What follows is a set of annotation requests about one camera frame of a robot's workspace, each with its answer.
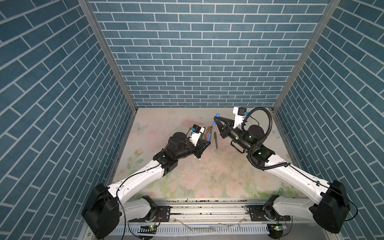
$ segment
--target white plastic strip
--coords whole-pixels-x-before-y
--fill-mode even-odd
[[[148,224],[136,225],[130,223],[131,231],[137,235],[138,231],[144,232],[140,228],[141,225],[148,226]],[[118,225],[110,236],[122,235],[124,232],[124,225]],[[157,228],[155,236],[157,237],[171,237],[171,236],[197,236],[197,235],[254,235],[254,234],[269,234],[267,224],[252,223],[252,224],[164,224]],[[128,227],[126,227],[125,235],[132,235]],[[141,233],[142,236],[153,236],[153,234]]]

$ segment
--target metal corner post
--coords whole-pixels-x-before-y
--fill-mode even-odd
[[[119,83],[119,85],[121,87],[122,92],[124,93],[124,96],[126,97],[126,99],[128,101],[128,104],[132,108],[132,111],[134,113],[136,113],[137,108],[135,106],[135,103],[131,97],[131,94],[128,91],[127,85],[125,84],[124,78],[121,75],[119,67],[115,61],[115,58],[112,55],[112,52],[111,52],[111,50],[107,44],[107,41],[104,37],[104,34],[101,31],[100,25],[96,19],[95,13],[92,10],[91,4],[89,3],[88,0],[78,0],[78,2],[79,2],[79,5],[80,5],[82,11],[84,12],[84,15],[85,15],[89,25],[91,26],[91,29],[92,29],[100,47],[101,47],[101,50],[103,51],[103,53],[104,53],[104,55],[105,55],[105,57],[109,63],[109,66],[111,67],[111,69],[113,71],[113,74],[116,77],[117,82]]]
[[[111,172],[108,175],[108,178],[107,178],[107,181],[106,181],[106,185],[109,185],[109,184],[113,183],[113,178],[115,177],[116,169],[118,168],[118,165],[119,165],[122,153],[123,153],[124,148],[125,148],[125,144],[127,143],[129,133],[131,132],[131,129],[132,129],[132,126],[133,126],[133,122],[135,121],[135,117],[136,117],[136,113],[133,113],[131,121],[129,122],[129,125],[128,125],[128,127],[126,129],[126,132],[124,134],[124,138],[122,139],[122,142],[120,144],[118,153],[116,154],[115,161],[114,161],[114,163],[112,165],[112,168],[111,168]]]
[[[280,133],[280,137],[283,140],[283,143],[285,145],[285,148],[287,149],[289,156],[291,157],[293,165],[303,169],[303,166],[301,165],[299,158],[297,157],[295,151],[293,150],[293,147],[292,147],[292,144],[288,138],[288,135],[284,131],[283,126],[280,123],[279,116],[272,111],[271,111],[271,114],[272,114],[273,122],[274,122],[275,126],[277,127],[277,130]]]
[[[340,1],[341,0],[329,0],[329,3],[324,9],[323,15],[321,16],[319,23],[316,25],[311,37],[308,40],[307,45],[304,48],[304,51],[302,52],[299,59],[297,60],[296,65],[293,67],[292,72],[288,77],[287,82],[285,83],[283,89],[281,90],[279,97],[277,98],[276,102],[273,104],[272,110],[274,112],[277,112],[277,109],[280,107],[285,96],[288,94],[289,89],[292,87],[293,83],[295,82],[297,76],[299,75],[299,72],[303,68],[305,62],[307,61],[309,55],[311,54],[313,48],[315,47],[317,41],[319,40],[321,34],[323,33],[325,27],[327,26],[329,20],[331,19]]]

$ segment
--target red wire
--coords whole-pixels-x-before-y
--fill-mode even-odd
[[[161,221],[161,216],[160,216],[160,213],[159,213],[159,225],[157,225],[157,226],[160,226],[160,221]]]

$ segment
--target enclosure wall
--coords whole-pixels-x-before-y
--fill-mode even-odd
[[[278,109],[303,169],[344,183],[359,208],[349,239],[383,238],[383,12],[381,0],[342,0]]]
[[[90,2],[138,107],[271,107],[328,0]]]
[[[76,0],[0,1],[0,239],[73,239],[132,111]]]

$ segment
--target floral tablecloth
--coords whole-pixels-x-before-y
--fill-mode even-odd
[[[193,124],[203,127],[212,125],[216,113],[234,118],[233,108],[140,108],[133,123],[128,141],[114,177],[117,182],[134,173],[152,160],[164,148],[175,132],[186,133]],[[262,111],[252,115],[266,131],[268,118]],[[257,124],[249,120],[247,125]],[[218,149],[214,132],[217,132]],[[133,199],[149,195],[155,199],[175,198],[268,198],[271,194],[284,197],[304,197],[288,183],[250,165],[245,154],[232,146],[230,139],[222,139],[214,126],[211,145],[197,159],[194,155],[180,159],[178,166],[159,180],[147,185]],[[273,126],[264,142],[265,146],[286,161],[290,157],[282,139]]]

